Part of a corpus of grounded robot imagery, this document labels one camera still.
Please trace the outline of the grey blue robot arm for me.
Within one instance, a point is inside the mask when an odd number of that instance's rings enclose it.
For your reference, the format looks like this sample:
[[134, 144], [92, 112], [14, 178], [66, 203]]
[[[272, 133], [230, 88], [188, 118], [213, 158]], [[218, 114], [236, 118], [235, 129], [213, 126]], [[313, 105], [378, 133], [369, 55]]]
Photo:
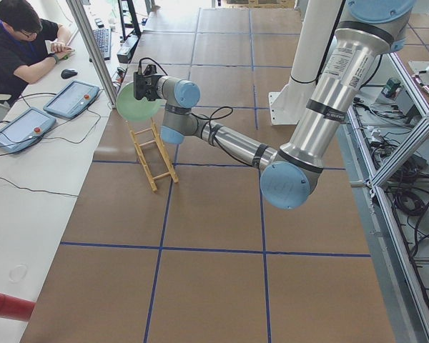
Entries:
[[402, 49], [413, 1], [310, 1], [289, 80], [269, 95], [270, 121], [292, 125], [273, 149], [192, 110], [201, 93], [192, 81], [158, 74], [156, 64], [134, 73], [135, 99], [164, 101], [163, 141], [196, 136], [259, 169], [260, 190], [280, 209], [307, 201], [324, 169], [324, 155], [345, 121], [373, 64]]

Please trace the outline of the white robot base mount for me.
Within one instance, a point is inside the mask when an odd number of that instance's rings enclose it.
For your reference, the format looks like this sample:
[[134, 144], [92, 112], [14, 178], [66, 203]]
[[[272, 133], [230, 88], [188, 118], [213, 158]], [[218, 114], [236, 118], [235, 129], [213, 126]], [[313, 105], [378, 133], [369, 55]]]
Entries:
[[287, 89], [270, 92], [268, 101], [272, 125], [293, 125], [298, 123], [298, 113], [295, 111], [294, 103], [288, 95]]

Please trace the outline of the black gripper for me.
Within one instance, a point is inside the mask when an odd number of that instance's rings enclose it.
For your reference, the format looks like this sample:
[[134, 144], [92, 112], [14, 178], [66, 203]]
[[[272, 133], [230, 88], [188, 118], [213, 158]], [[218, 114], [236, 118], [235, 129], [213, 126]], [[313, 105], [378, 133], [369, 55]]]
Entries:
[[134, 72], [134, 98], [136, 100], [142, 100], [145, 98], [148, 101], [159, 99], [159, 79], [160, 75], [158, 74], [143, 75], [138, 71]]

